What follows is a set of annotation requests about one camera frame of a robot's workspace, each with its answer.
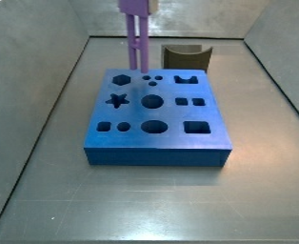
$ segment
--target metal enclosure wall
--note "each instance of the metal enclosure wall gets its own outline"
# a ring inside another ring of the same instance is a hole
[[[118,0],[70,0],[90,35],[126,35]],[[151,36],[244,38],[271,0],[160,0]]]
[[[276,0],[246,42],[299,111],[299,0]]]
[[[0,2],[0,213],[88,38],[68,0]]]

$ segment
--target square hole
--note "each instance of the square hole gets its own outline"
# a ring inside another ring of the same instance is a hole
[[[188,105],[187,98],[178,97],[176,98],[176,104],[180,105],[180,106],[187,106]]]
[[[112,127],[112,123],[111,122],[99,122],[96,130],[99,132],[110,132],[111,131],[111,127]]]
[[[210,125],[206,121],[184,121],[186,133],[211,133]]]
[[[204,99],[203,98],[194,98],[194,105],[195,106],[204,106]]]

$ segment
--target blue shape sorter block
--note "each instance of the blue shape sorter block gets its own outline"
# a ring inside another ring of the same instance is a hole
[[[95,165],[224,166],[232,145],[204,71],[108,70],[84,150]]]

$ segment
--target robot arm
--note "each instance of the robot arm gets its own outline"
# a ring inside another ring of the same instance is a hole
[[[130,68],[138,69],[136,51],[142,54],[142,72],[150,71],[150,15],[158,11],[159,0],[120,0],[126,13]],[[136,38],[135,16],[140,19],[140,38]]]

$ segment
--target star-shaped hole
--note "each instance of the star-shaped hole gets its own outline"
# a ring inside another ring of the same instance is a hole
[[[114,104],[115,109],[118,109],[122,106],[122,104],[130,103],[130,101],[126,100],[127,94],[123,94],[123,95],[111,94],[111,96],[112,96],[112,99],[108,100],[106,103]]]

